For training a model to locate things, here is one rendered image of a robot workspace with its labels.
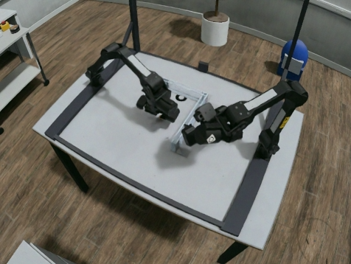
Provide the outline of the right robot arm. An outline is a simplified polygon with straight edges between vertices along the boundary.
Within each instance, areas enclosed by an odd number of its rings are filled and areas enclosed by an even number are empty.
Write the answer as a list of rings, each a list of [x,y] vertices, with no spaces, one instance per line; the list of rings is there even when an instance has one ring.
[[[144,89],[141,91],[145,93],[150,105],[156,105],[159,110],[163,111],[168,116],[175,113],[178,103],[170,99],[171,90],[167,88],[167,84],[162,77],[155,71],[147,69],[127,46],[113,42],[102,49],[100,54],[101,56],[99,59],[88,67],[88,71],[85,73],[86,77],[90,79],[89,85],[98,87],[104,80],[100,74],[105,69],[104,63],[106,63],[107,60],[118,58],[139,78],[140,85]]]

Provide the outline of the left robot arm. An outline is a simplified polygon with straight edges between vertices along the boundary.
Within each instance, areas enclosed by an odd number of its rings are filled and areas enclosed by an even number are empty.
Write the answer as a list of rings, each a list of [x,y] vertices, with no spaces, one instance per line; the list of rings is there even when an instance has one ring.
[[[200,122],[195,128],[195,141],[199,145],[207,145],[220,141],[231,143],[242,139],[243,130],[253,122],[256,115],[285,99],[270,128],[261,131],[258,137],[261,143],[257,157],[270,161],[272,155],[280,149],[279,134],[294,110],[307,102],[308,96],[297,80],[287,79],[279,81],[276,86],[249,101],[229,105],[218,114],[211,103],[204,103],[196,108],[193,114],[196,122]],[[226,123],[223,117],[226,117],[230,124]],[[217,123],[213,123],[215,120]]]

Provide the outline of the black metal camera frame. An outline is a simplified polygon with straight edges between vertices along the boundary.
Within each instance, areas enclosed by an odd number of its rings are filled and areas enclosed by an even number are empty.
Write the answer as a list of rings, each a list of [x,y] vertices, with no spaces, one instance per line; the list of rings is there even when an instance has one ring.
[[[291,58],[293,56],[293,52],[295,50],[296,47],[296,42],[298,40],[299,37],[299,33],[300,30],[302,28],[302,23],[304,21],[305,18],[305,13],[307,11],[307,6],[310,0],[304,0],[303,5],[302,5],[302,11],[300,13],[300,17],[299,17],[299,21],[297,23],[296,26],[296,31],[292,40],[292,44],[288,53],[288,58],[286,60],[285,63],[285,68],[283,69],[283,74],[280,78],[280,80],[285,80],[287,73],[288,73],[288,67],[290,65],[291,62]],[[129,7],[130,7],[130,16],[131,16],[131,22],[129,23],[128,29],[125,33],[125,37],[123,38],[122,44],[126,46],[128,39],[130,37],[131,31],[132,31],[132,37],[133,37],[133,50],[136,51],[136,53],[138,53],[140,51],[140,42],[139,42],[139,26],[138,26],[138,17],[137,17],[137,7],[136,7],[136,0],[129,0]],[[116,58],[115,62],[114,62],[114,66],[112,68],[112,71],[115,72],[118,68],[119,62],[121,59]],[[270,124],[271,124],[271,120],[274,116],[274,112],[276,110],[277,104],[273,105],[271,108],[271,112],[269,114],[267,123],[265,125],[264,129],[269,128]]]

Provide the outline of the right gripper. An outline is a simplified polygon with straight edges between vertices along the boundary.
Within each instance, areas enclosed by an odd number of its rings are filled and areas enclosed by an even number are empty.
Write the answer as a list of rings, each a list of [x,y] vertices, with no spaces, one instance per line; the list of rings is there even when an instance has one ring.
[[[146,104],[146,105],[145,105]],[[165,119],[169,122],[174,123],[180,114],[179,108],[176,109],[175,113],[171,116],[166,115],[163,111],[159,110],[156,105],[150,105],[147,101],[147,98],[145,95],[141,95],[141,97],[138,99],[136,102],[136,107],[139,109],[144,109],[145,111],[148,112],[149,114],[157,116],[157,114],[161,114],[160,118]]]

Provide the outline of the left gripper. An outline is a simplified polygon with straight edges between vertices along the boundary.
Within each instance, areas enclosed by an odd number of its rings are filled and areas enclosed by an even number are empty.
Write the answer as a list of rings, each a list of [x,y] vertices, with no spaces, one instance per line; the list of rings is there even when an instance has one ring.
[[[221,105],[220,107],[217,107],[215,109],[216,114],[220,113],[223,109],[225,109],[227,106],[225,105]],[[225,121],[228,123],[228,119],[226,117],[223,117],[225,119]],[[191,123],[192,124],[192,123]],[[181,133],[184,137],[184,141],[186,143],[186,145],[192,147],[193,145],[195,145],[197,142],[195,141],[195,127],[193,125],[186,125],[184,124],[184,129],[182,129]]]

